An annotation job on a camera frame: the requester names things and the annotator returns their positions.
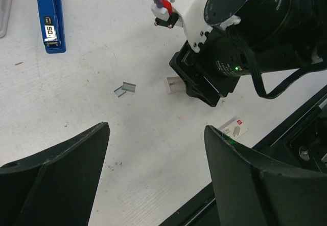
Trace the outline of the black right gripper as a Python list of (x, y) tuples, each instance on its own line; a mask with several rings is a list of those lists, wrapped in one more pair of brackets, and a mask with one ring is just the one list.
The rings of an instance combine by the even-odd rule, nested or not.
[(237, 77), (221, 75), (208, 59), (199, 58), (187, 41), (169, 65), (185, 83), (186, 94), (211, 107), (232, 93), (238, 83)]

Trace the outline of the blue and black stapler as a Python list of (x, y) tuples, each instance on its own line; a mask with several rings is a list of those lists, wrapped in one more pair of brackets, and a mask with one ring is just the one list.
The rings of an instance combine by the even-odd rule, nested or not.
[(37, 4), (45, 51), (66, 52), (62, 0), (37, 0)]

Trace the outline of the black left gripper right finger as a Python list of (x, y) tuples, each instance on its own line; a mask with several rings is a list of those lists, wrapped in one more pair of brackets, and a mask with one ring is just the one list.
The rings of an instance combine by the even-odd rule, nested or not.
[(326, 225), (326, 174), (272, 159), (208, 125), (220, 225)]

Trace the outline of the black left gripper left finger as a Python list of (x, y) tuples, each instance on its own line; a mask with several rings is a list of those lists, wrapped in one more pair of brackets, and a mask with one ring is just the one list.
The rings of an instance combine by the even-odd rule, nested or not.
[(109, 135), (102, 122), (1, 166), (1, 225), (88, 225)]

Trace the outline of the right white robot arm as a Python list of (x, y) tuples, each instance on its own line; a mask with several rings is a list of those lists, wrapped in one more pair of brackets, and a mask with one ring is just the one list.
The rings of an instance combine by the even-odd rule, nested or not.
[(207, 0), (210, 32), (193, 52), (170, 61), (186, 93), (209, 106), (250, 75), (256, 93), (275, 99), (305, 74), (326, 70), (326, 0)]

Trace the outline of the white stapler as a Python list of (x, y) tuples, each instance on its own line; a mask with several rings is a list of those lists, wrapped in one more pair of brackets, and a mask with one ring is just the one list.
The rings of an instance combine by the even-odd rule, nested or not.
[(0, 2), (1, 2), (1, 6), (0, 6), (0, 9), (1, 9), (0, 10), (0, 12), (1, 12), (1, 16), (0, 16), (0, 22), (1, 22), (0, 38), (3, 38), (7, 33), (12, 0), (0, 0)]

